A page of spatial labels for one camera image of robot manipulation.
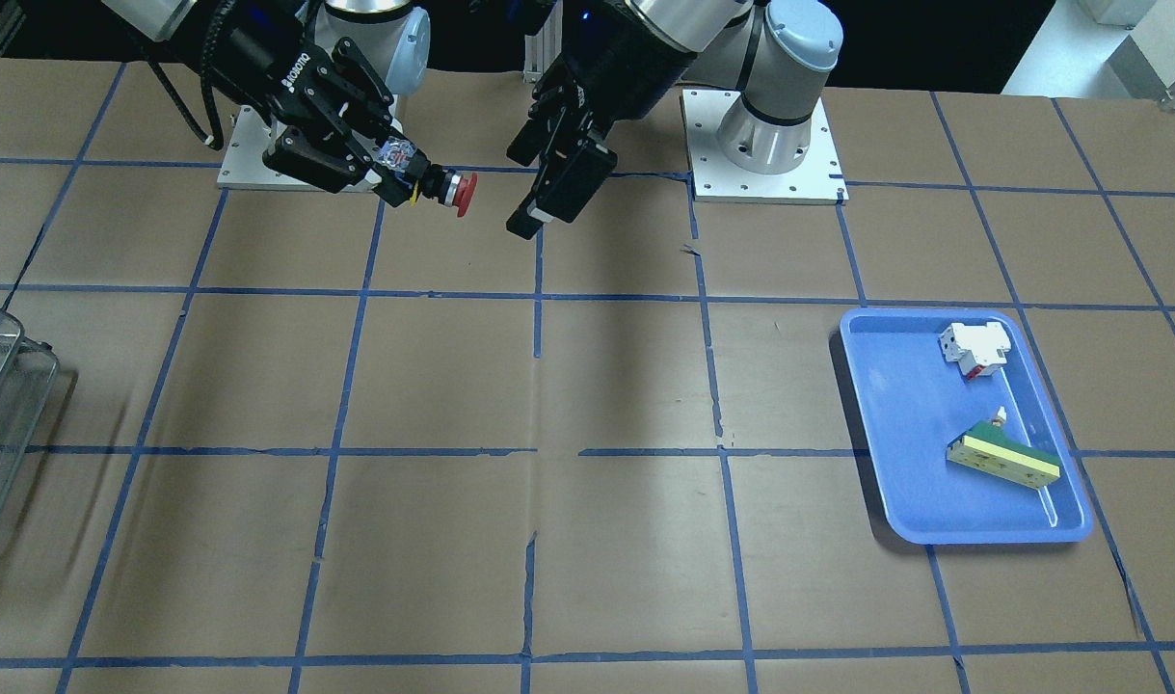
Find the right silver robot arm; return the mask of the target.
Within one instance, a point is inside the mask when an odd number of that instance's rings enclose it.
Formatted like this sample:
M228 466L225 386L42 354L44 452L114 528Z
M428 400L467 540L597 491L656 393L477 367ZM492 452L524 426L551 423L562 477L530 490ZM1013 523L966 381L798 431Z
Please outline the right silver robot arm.
M262 163L323 193L367 184L388 205L464 209L472 177L436 164L394 121L418 89L432 22L411 1L110 1L140 45L168 50L266 122Z

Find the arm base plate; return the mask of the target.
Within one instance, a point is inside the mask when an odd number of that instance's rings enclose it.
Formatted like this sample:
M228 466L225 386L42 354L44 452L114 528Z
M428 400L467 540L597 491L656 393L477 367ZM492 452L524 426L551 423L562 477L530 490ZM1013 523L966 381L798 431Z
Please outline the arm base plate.
M799 124L751 114L736 90L684 89L694 197L724 203L842 205L850 194L822 101Z
M352 150L335 159L318 154L315 144L318 142L306 132L282 122L273 124L254 107L242 106L223 149L217 186L240 193L318 193L318 186L302 175L322 174L318 164L329 163L335 174L348 175L344 193L372 193L380 176Z

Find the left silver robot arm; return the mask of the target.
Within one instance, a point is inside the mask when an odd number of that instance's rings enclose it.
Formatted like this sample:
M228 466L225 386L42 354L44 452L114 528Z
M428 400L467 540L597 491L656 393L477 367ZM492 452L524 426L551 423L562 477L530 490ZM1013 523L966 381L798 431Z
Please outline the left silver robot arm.
M508 159L537 167L508 233L530 240L572 223L613 175L615 124L646 117L676 85L720 93L716 120L685 112L705 133L709 163L728 164L725 195L786 183L812 151L815 107L842 50L842 23L820 1L569 1L559 53Z

